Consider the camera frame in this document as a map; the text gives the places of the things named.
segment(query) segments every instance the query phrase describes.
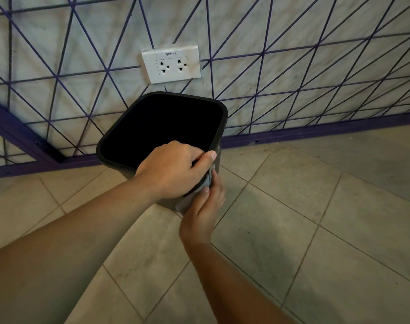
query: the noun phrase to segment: metal frame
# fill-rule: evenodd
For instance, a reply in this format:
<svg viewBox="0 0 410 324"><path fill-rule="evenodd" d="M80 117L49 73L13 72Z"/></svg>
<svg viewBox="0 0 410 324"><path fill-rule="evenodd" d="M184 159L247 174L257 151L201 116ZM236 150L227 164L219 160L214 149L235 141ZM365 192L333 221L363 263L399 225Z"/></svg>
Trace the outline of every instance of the metal frame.
<svg viewBox="0 0 410 324"><path fill-rule="evenodd" d="M98 127L98 125L95 123L93 118L96 116L101 116L101 115L108 115L108 114L118 114L122 113L122 111L117 111L117 112L109 112L109 113L104 113L104 114L94 114L94 108L97 104L97 101L100 97L100 93L102 91L102 88L104 86L104 83L107 78L111 80L113 83L113 86L115 87L117 93L119 94L122 102L124 103L125 107L127 108L128 105L125 102L124 97L122 96L119 88L117 87L115 81L113 80L111 76L111 72L114 71L119 71L119 70L129 70L129 69L138 69L140 68L139 65L135 66L129 66L129 67L121 67L121 68L113 68L113 61L116 56L116 52L118 50L118 47L121 43L121 40L124 36L125 30L127 28L129 19L132 15L133 9L137 4L140 6L140 10L143 16L143 21L147 29L147 34L149 37L150 44L152 48L154 48L154 43L151 35L150 28L148 26L148 21L146 17L146 13L142 4L142 0L132 0L131 2L131 7L129 9L128 15L126 17L124 26L121 30L121 34L118 38L118 42L116 44L116 47L114 49L114 52L110 58L110 62L108 65L104 63L102 60L97 48L95 47L92 39L90 38L88 32L86 31L85 26L83 25L83 22L81 21L77 11L76 7L81 6L81 5L88 5L88 4L93 4L93 3L100 3L100 2L112 2L116 0L89 0L89 1L77 1L77 0L66 0L64 4L55 4L55 5L50 5L50 6L41 6L41 7L34 7L34 8L28 8L28 9L20 9L20 10L13 10L12 9L12 0L8 0L8 8L4 9L1 4L0 4L0 16L5 16L8 21L9 21L9 27L8 27L8 34L9 34L9 70L8 70L8 79L5 80L0 76L0 85L5 85L8 87L8 96L7 96L7 104L5 107L0 105L0 135L3 137L3 147L4 147L4 155L0 154L0 158L3 158L5 160L5 166L0 166L0 177L1 176L6 176L6 175L18 175L18 174L28 174L32 172L37 172L37 171L50 171L50 170L57 170L57 169L64 169L64 168L74 168L74 167L80 167L80 166L86 166L86 165L92 165L92 164L99 164L98 160L94 155L85 155L84 152L82 151L81 148L87 147L87 146L94 146L93 145L82 145L83 141L83 136L88 128L89 125L94 125L97 130L100 131L101 134L103 134L103 131ZM306 6L306 9L297 17L294 19L294 21L278 36L275 40L273 40L271 43L268 41L268 30L271 22L271 15L272 15L272 9L273 9L273 4L274 0L270 0L269 4L269 13L267 17L267 27L265 31L265 40L263 44L263 49L262 52L260 53L252 53L252 54L240 54L240 55L233 55L233 56L226 56L226 57L217 57L218 52L223 48L225 43L229 40L229 38L232 36L232 34L236 31L236 29L240 26L240 24L244 21L244 19L249 15L249 13L254 9L254 7L259 3L260 0L255 0L254 3L251 5L251 7L247 10L245 15L240 19L240 21L237 23L237 25L233 28L233 30L229 33L227 38L223 41L223 43L214 51L212 52L212 44L211 44L211 29L210 29L210 14L209 14L209 1L208 0L197 0L196 5L194 6L192 12L188 16L186 22L184 25L181 27L179 33L177 34L175 40L173 43L175 43L182 32L184 31L185 27L187 26L188 22L190 21L191 17L199 7L199 5L202 2L205 2L206 6L206 16L207 16L207 29L208 29L208 47L209 47L209 59L202 59L201 61L204 63L202 66L202 69L205 69L208 65L210 66L210 76L211 76L211 94L212 97L215 99L218 99L220 101L228 101L228 100L234 100L234 99L245 99L245 102L238 108L236 109L233 113L229 114L229 118L232 117L234 114L236 114L240 109L245 107L249 102L252 102L252 111L251 111L251 118L248 124L244 125L238 125L238 126L227 126L227 128L240 128L241 130L237 133L236 136L229 136L229 137L224 137L222 139L222 146L223 147L233 147L233 146L242 146L242 145L247 145L249 143L263 143L263 142L273 142L273 141L280 141L280 140L287 140L287 139L294 139L294 138L299 138L299 137L310 137L310 136L321 136L321 135L327 135L327 134L336 134L336 133L346 133L346 132L352 132L352 131L359 131L359 130L367 130L367 129L372 129L372 128L378 128L378 127L385 127L385 126L393 126L393 125L402 125L402 124L410 124L410 108L406 110L404 113L399 114L399 115L391 115L388 116L388 112L391 109L398 109L398 107L402 106L409 106L410 103L402 104L401 102L404 101L405 99L410 98L410 95L408 93L410 92L410 88L403 94L401 95L396 102L393 104L386 106L386 107L381 107L381 108L365 108L365 106L375 99L382 97L383 95L395 90L396 88L410 83L410 75L409 76L399 76L399 77L390 77L393 73L396 71L402 69L403 67L407 66L410 64L410 61L405 63L405 64L400 64L401 60L403 59L404 55L406 55L410 51L410 46L409 48L406 49L405 53L395 62L395 64L392 66L392 68L387 72L387 74L383 77L380 77L375 80L370 80L370 81L357 81L357 82L348 82L351 78L353 78L355 75L357 75L360 71L366 69L368 66L373 64L375 61L381 59L384 57L386 54L391 52L392 50L396 49L403 43L406 43L410 41L410 31L408 32L403 32L403 33L397 33L397 34L382 34L380 35L380 31L383 30L387 25L389 25L391 22L396 20L399 16L404 14L407 10L410 9L410 5L408 5L405 9L403 9L400 13L398 13L396 16L394 16L392 19L387 21L386 23L383 23L386 15L392 8L393 4L395 3L396 0L391 0L390 4L388 5L386 11L384 12L383 16L381 17L381 20L379 23L376 25L376 28L372 32L371 35L363 38L357 38L357 39L350 39L350 40L340 40L336 42L325 42L325 40L336 30L338 29L344 22L346 22L351 16L353 16L357 11L359 11L365 4L367 4L370 0L365 0L362 4L360 4L355 10L353 10L352 13L350 13L346 18L344 18L333 30L331 30L329 33L327 33L325 36L326 32L326 27L328 25L328 22L332 16L334 6L337 3L337 0L334 0L332 3L332 6L330 7L329 14L327 16L327 20L325 22L325 25L322 29L322 33L320 35L319 40L317 41L316 44L314 45L306 45L306 46L301 46L301 47L294 47L294 48L287 48L287 49L277 49L277 50L270 50L273 45L275 45L283 36L286 34L291 27L293 27L319 0L314 0L311 4ZM59 66L56 70L50 68L50 66L45 62L45 60L41 57L41 55L38 53L38 51L32 46L32 44L29 42L29 40L26 38L26 36L23 34L23 32L20 30L20 27L17 26L15 23L13 16L17 13L24 13L24 12L30 12L30 11L40 11L40 10L47 10L47 9L57 9L57 8L70 8L70 17L68 21L68 26L67 26L67 32L66 36L64 39L63 43L63 49L61 53L61 59L59 62ZM83 32L85 33L87 39L89 40L95 54L97 55L98 59L100 60L103 69L102 70L94 70L94 71L89 71L89 72L76 72L76 73L68 73L68 74L60 74L61 69L62 69L62 64L63 64L63 58L64 58L64 53L66 50L66 46L68 43L68 37L70 34L70 28L71 28L71 23L72 19L76 18L78 23L83 29ZM39 78L33 78L33 79L22 79L22 80L12 80L12 31L13 29L18 32L22 38L26 41L26 43L29 44L29 46L32 48L34 53L37 55L37 57L42 61L42 63L46 66L46 68L49 70L51 73L51 76L45 76L45 77L39 77ZM364 53L364 50L368 47L369 43L373 39L380 39L380 38L387 38L387 37L395 37L395 36L403 36L405 39L398 43L396 46L391 48L390 50L386 51L385 53L381 54L378 56L376 59L370 61L369 64L365 65L363 68L360 70L357 70L355 73L353 73L353 69L355 68L356 64L358 63L359 59L361 58L362 54ZM318 48L324 47L324 46L329 46L329 45L334 45L334 44L341 44L341 43L352 43L352 42L359 42L354 48L349 50L346 54L344 54L342 57L340 57L338 60L336 60L334 63L329 65L327 68L322 70L319 74L314 76L312 79L306 81L307 74L310 70L310 66L313 63L314 57L316 55L316 52ZM327 70L329 70L332 66L338 64L339 61L341 61L343 58L348 56L350 53L354 52L356 49L360 48L362 46L362 49L360 53L358 54L357 59L351 66L350 70L346 74L345 78L343 81L340 83L337 83L335 85L331 86L320 86L320 87L314 87L314 88L306 88L306 86L314 81L316 78L318 78L320 75L325 73ZM266 54L273 54L273 53L279 53L279 52L287 52L287 51L293 51L293 50L305 50L305 53L298 59L296 60L293 64L288 66L283 72L279 73L272 81L267 83L267 85L261 89L259 89L259 83L261 80L261 74L262 74L262 66L264 62L264 57ZM299 88L294 90L294 91L284 91L284 92L276 92L276 93L263 93L263 91L270 86L273 82L278 80L284 73L286 73L288 70L290 70L294 65L296 65L299 61L304 59L307 56L310 57L309 64L305 70L305 74L303 76L303 79L299 85ZM234 58L240 58L240 57L249 57L249 56L254 56L255 59L249 64L244 70L241 71L241 73L236 76L218 95L214 95L214 80L213 80L213 65L215 65L216 62L225 60L225 59L234 59ZM237 79L239 79L252 65L254 65L258 60L260 60L260 67L259 67L259 73L258 73L258 79L257 79L257 85L256 85L256 92L254 95L248 95L248 96L243 96L243 97L231 97L231 98L221 98L222 94L235 82ZM105 73L104 79L101 82L100 89L97 93L97 96L93 102L93 106L91 108L90 113L87 113L83 107L78 103L78 101L72 96L72 94L68 91L66 86L62 83L60 78L63 77L71 77L71 76L80 76L80 75L87 75L87 74L94 74L94 73ZM38 81L38 80L45 80L45 79L55 79L55 85L54 85L54 90L53 90L53 95L51 99L51 105L50 105L50 111L49 111L49 116L48 118L45 118L42 114L40 114L32 104L30 104L23 96L20 95L20 93L14 88L14 84L20 83L20 82L28 82L28 81ZM379 88L379 86L389 80L394 80L394 79L407 79L404 83L401 85L390 89L387 92L382 93L380 96L375 97L374 99L370 100L372 95L375 93L375 91ZM180 91L180 93L183 93L185 89L188 87L188 85L191 83L191 80L189 80L184 88ZM368 84L367 87L361 89L360 91L354 93L353 95L349 96L345 100L341 101L340 103L331 106L332 101L335 99L336 95L340 91L340 89L343 86L350 86L350 85L362 85L362 84ZM372 92L370 92L369 96L362 102L360 105L358 105L355 109L350 110L350 111L344 111L344 112L336 112L334 109L338 107L340 104L343 104L347 100L353 98L354 96L358 95L359 93L362 93L363 91L367 90L370 87L374 87ZM54 106L54 99L55 99L55 94L58 88L63 88L67 94L72 98L74 103L81 109L83 112L83 116L78 116L78 117L70 117L70 118L63 118L63 119L52 119L52 110ZM145 89L142 91L141 95L146 92L148 86L145 87ZM303 107L299 108L296 111L293 111L294 104L297 100L297 97L299 96L300 92L304 91L310 91L310 90L323 90L324 93L322 93L319 97L314 99L313 101L307 103ZM11 93L15 93L19 98L21 98L31 109L33 109L40 117L40 121L34 121L34 122L29 122L29 123L21 123L18 119L16 119L10 112L9 112L9 107L10 107L10 99L11 99ZM310 104L314 103L321 97L327 95L328 93L333 93L333 96L331 100L328 102L327 106L325 109L320 113L315 116L310 116L310 117L296 117L295 115L298 114L301 110L305 109L308 107ZM285 95L282 101L271 107L267 112L259 116L258 118L254 119L254 114L255 114L255 108L256 108L256 101L259 97L262 96L269 96L269 95ZM270 113L273 111L275 108L277 108L280 104L282 104L285 100L287 100L291 96L295 96L294 100L292 102L292 105L286 115L286 117L283 120L278 120L278 121L273 121L273 122L260 122L260 119L265 116L266 114ZM370 119L362 119L362 120L354 120L354 116L362 111L367 111L367 110L376 110L376 112L372 115L370 115ZM338 120L338 123L333 123L333 124L321 124L321 120L329 115L341 115L341 118ZM68 119L78 119L78 118L86 118L86 125L83 128L83 131L81 133L79 142L75 145L71 141L67 139L54 125L53 123L57 121L62 121L62 120L68 120ZM306 124L304 127L301 128L295 128L295 129L287 129L285 128L286 124L289 121L292 120L297 120L297 119L310 119L308 124ZM31 124L39 124L39 123L47 123L48 128L46 130L45 138L41 138L37 134L35 134L32 130L29 129L29 125ZM263 124L275 124L271 130L268 132L263 132L263 133L251 133L251 128L254 127L255 125L263 125ZM69 142L71 147L67 147L66 149L74 149L74 154L73 157L64 157L59 150L62 150L63 148L56 150L53 148L48 142L48 135L49 135L49 128L52 127L54 130L56 130L58 133L60 133L61 136L63 136L66 141ZM7 146L6 146L6 140L13 143L14 145L18 146L24 153L19 153L15 155L8 155L7 153ZM28 154L31 157L33 157L36 161L32 163L25 163L25 164L14 164L13 161L9 160L10 157L16 156L16 155L23 155L23 154Z"/></svg>

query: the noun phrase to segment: hand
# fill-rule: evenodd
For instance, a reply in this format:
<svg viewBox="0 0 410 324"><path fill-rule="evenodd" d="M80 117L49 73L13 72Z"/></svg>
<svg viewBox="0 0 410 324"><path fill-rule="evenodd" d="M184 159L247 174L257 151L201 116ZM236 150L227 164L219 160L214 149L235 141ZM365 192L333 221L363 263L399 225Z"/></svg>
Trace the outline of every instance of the hand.
<svg viewBox="0 0 410 324"><path fill-rule="evenodd" d="M224 188L220 177L212 170L211 188L204 187L195 197L179 227L181 238L187 254L198 245L211 243L211 234L219 208L223 205Z"/></svg>
<svg viewBox="0 0 410 324"><path fill-rule="evenodd" d="M215 151L172 141L155 148L139 165L135 178L153 187L158 199L177 198L190 191L205 175L217 157Z"/></svg>

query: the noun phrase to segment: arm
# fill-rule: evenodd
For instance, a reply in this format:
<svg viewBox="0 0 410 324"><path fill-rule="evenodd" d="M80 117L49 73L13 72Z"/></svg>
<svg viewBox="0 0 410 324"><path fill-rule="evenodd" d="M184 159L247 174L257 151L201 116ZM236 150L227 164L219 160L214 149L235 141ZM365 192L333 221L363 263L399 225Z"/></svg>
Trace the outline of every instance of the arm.
<svg viewBox="0 0 410 324"><path fill-rule="evenodd" d="M223 186L213 170L211 189L204 188L196 196L179 229L218 323L293 323L211 246L217 211L223 202Z"/></svg>
<svg viewBox="0 0 410 324"><path fill-rule="evenodd" d="M155 148L132 180L0 249L0 323L63 323L137 218L187 193L215 156L179 142Z"/></svg>

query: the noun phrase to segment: forearm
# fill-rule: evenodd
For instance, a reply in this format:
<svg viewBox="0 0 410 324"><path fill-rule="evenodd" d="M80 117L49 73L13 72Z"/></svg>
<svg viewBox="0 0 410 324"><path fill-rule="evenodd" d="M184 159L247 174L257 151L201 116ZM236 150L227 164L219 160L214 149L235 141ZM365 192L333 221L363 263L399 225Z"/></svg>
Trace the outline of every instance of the forearm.
<svg viewBox="0 0 410 324"><path fill-rule="evenodd" d="M293 323L211 245L189 251L219 324Z"/></svg>
<svg viewBox="0 0 410 324"><path fill-rule="evenodd" d="M0 250L0 322L63 323L107 256L156 200L124 182Z"/></svg>

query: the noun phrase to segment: outlet faceplate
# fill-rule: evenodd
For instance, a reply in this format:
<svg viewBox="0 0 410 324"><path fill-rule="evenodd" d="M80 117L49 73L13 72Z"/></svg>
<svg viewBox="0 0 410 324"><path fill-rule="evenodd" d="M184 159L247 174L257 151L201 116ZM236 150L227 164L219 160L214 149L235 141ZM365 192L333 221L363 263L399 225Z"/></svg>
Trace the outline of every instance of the outlet faceplate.
<svg viewBox="0 0 410 324"><path fill-rule="evenodd" d="M151 84L200 78L197 45L170 46L142 52Z"/></svg>

